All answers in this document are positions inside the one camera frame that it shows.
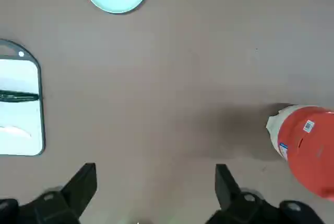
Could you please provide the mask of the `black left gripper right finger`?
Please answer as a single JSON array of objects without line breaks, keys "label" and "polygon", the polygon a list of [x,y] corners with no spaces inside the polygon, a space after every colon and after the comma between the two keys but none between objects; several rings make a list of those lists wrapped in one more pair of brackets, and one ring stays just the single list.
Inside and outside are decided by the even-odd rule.
[{"label": "black left gripper right finger", "polygon": [[226,164],[215,167],[215,193],[220,205],[207,221],[210,223],[323,223],[308,205],[293,200],[272,206],[258,195],[242,191]]}]

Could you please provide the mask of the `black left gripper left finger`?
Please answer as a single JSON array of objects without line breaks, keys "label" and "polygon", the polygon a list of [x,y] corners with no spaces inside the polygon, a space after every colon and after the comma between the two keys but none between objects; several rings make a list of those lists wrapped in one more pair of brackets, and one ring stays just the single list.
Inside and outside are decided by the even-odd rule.
[{"label": "black left gripper left finger", "polygon": [[79,218],[97,191],[95,163],[85,163],[61,190],[52,190],[19,205],[1,199],[1,223],[80,223]]}]

